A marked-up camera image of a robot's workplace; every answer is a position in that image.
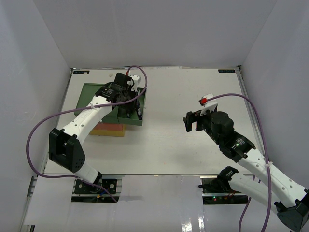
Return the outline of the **green drawer cabinet box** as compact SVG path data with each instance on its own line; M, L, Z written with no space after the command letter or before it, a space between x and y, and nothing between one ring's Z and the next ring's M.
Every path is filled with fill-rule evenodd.
M95 93L103 86L97 83L84 83L76 109L88 106ZM115 107L108 115L106 115L89 133L96 136L124 137L126 125L120 123L118 119L118 107Z

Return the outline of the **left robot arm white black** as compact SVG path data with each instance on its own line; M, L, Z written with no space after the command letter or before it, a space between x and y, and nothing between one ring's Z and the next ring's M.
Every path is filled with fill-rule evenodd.
M49 134L49 160L86 181L85 187L92 193L101 190L101 173L87 163L82 144L91 130L112 112L116 103L128 117L140 110L136 98L140 82L138 75L117 73L114 81L96 91L87 109L63 128L54 128Z

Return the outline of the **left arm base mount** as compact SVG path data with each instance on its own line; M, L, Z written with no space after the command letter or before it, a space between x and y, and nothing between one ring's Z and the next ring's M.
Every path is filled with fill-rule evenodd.
M71 202L73 203L116 203L119 200L121 184L118 179L100 179L98 185L102 188L94 187L81 180L74 182Z

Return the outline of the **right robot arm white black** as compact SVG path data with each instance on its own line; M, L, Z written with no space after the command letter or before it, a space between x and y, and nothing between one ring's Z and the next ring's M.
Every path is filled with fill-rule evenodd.
M234 122L225 112L188 112L183 118L187 132L196 123L196 131L205 133L229 159L242 166L261 182L241 175L235 168L224 168L218 175L218 188L225 193L242 192L271 208L279 220L295 232L301 231L309 219L309 190L296 183L270 161L255 145L234 130Z

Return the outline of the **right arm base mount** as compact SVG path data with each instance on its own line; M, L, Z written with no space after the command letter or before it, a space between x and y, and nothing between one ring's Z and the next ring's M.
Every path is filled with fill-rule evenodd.
M198 186L202 189L202 200L204 205L230 205L246 204L248 196L232 190L224 181L217 177L203 176Z

